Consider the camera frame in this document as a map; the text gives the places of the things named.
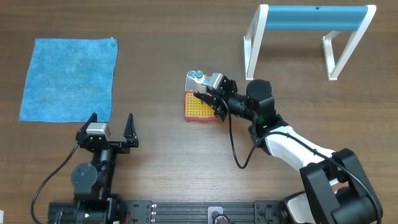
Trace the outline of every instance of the white bracket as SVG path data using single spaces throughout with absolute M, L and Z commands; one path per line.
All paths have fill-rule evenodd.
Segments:
M 340 31 L 331 31 L 328 35 L 322 38 L 323 48 L 325 50 L 326 69 L 328 72 L 329 80 L 337 80 L 338 75 L 343 69 L 344 65 L 349 59 L 349 56 L 353 53 L 358 42 L 361 40 L 363 34 L 368 28 L 374 13 L 376 12 L 376 6 L 368 5 L 368 11 L 360 23 L 358 30 L 352 32 L 351 37 L 345 47 L 343 53 L 337 64 L 335 65 L 335 58 L 333 56 L 333 48 L 331 46 L 331 40 L 337 36 Z M 259 55 L 262 36 L 266 29 L 266 22 L 268 16 L 269 6 L 267 4 L 261 4 L 257 8 L 256 13 L 250 23 L 248 32 L 244 36 L 244 68 L 246 80 L 253 80 L 254 69 L 256 68 L 257 58 Z

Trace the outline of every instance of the blue towel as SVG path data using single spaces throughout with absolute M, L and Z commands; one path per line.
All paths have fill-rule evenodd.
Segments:
M 117 55 L 116 39 L 36 39 L 19 120 L 108 122 Z

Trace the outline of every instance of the blue bar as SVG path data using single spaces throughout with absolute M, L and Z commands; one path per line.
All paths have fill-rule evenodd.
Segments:
M 269 6 L 266 30 L 358 30 L 367 6 Z

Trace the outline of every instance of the tabletop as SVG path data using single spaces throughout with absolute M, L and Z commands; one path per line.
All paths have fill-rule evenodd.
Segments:
M 246 90 L 243 36 L 259 4 L 291 0 L 0 1 L 0 209 L 5 223 L 32 223 L 30 202 L 42 181 L 75 145 L 82 123 L 19 122 L 35 38 L 118 40 L 109 128 L 122 140 L 129 113 L 139 148 L 120 155 L 112 193 L 154 202 L 281 200 L 303 190 L 297 171 L 254 151 L 246 169 L 233 159 L 228 122 L 187 123 L 183 117 L 189 70 L 220 72 Z M 264 34 L 255 78 L 269 80 L 275 108 L 299 134 L 320 146 L 351 149 L 359 157 L 383 209 L 398 210 L 398 2 L 377 6 L 368 30 L 339 79 L 327 79 L 322 37 L 327 32 Z M 324 5 L 302 0 L 302 5 Z M 364 5 L 337 0 L 333 5 Z M 333 39 L 342 53 L 349 34 Z M 233 117 L 238 159 L 252 147 L 249 122 Z M 49 202 L 73 198 L 70 174 L 91 161 L 79 149 L 44 187 L 35 205 L 47 218 Z

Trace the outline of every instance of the cable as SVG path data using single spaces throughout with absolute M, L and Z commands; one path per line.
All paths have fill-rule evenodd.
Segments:
M 72 151 L 69 153 L 69 156 L 65 159 L 65 161 L 57 168 L 54 170 L 54 172 L 52 172 L 42 183 L 42 185 L 39 187 L 39 189 L 37 189 L 35 196 L 32 199 L 32 204 L 30 205 L 30 214 L 32 215 L 33 221 L 36 222 L 36 224 L 41 224 L 41 222 L 39 222 L 35 216 L 35 211 L 34 211 L 34 206 L 35 206 L 35 202 L 37 199 L 37 196 L 39 196 L 40 191 L 43 189 L 44 185 L 50 180 L 50 178 L 52 176 L 54 176 L 54 174 L 56 174 L 71 158 L 71 156 L 73 155 L 73 153 L 75 153 L 77 147 L 79 146 L 79 144 L 76 144 L 75 147 L 73 147 Z
M 249 163 L 249 160 L 251 158 L 251 155 L 253 154 L 254 150 L 257 148 L 257 146 L 260 144 L 260 142 L 262 142 L 266 137 L 273 135 L 273 134 L 279 134 L 279 135 L 283 135 L 286 136 L 287 138 L 291 138 L 294 141 L 296 141 L 297 143 L 301 144 L 303 147 L 305 147 L 306 149 L 308 149 L 310 152 L 314 153 L 315 155 L 322 157 L 324 160 L 332 163 L 334 166 L 337 166 L 338 168 L 340 168 L 344 173 L 346 173 L 347 175 L 349 175 L 350 177 L 352 177 L 362 188 L 363 190 L 366 192 L 369 200 L 371 201 L 374 209 L 376 210 L 376 220 L 377 220 L 377 224 L 381 224 L 381 213 L 380 213 L 380 209 L 379 207 L 376 205 L 376 200 L 374 199 L 373 195 L 370 193 L 369 189 L 353 174 L 351 173 L 348 169 L 346 169 L 344 166 L 342 166 L 341 164 L 335 162 L 333 159 L 330 159 L 329 157 L 321 154 L 320 152 L 318 152 L 316 149 L 312 149 L 310 146 L 308 146 L 307 144 L 305 144 L 304 142 L 302 142 L 301 140 L 299 140 L 298 138 L 291 136 L 289 133 L 283 133 L 280 131 L 273 131 L 271 133 L 267 133 L 265 135 L 263 135 L 260 139 L 258 139 L 256 141 L 256 143 L 254 143 L 253 147 L 250 150 L 250 153 L 248 155 L 248 158 L 246 159 L 246 162 L 244 163 L 243 166 L 240 165 L 238 158 L 236 158 L 236 152 L 235 152 L 235 146 L 234 146 L 234 140 L 233 140 L 233 135 L 232 135 L 232 122 L 231 122 L 231 112 L 229 111 L 228 105 L 225 103 L 225 100 L 220 98 L 221 102 L 223 103 L 225 109 L 227 110 L 228 113 L 228 119 L 229 119 L 229 137 L 231 139 L 231 146 L 232 146 L 232 152 L 233 152 L 233 156 L 236 162 L 236 165 L 238 165 L 238 167 L 240 169 L 244 169 L 246 168 L 246 166 Z

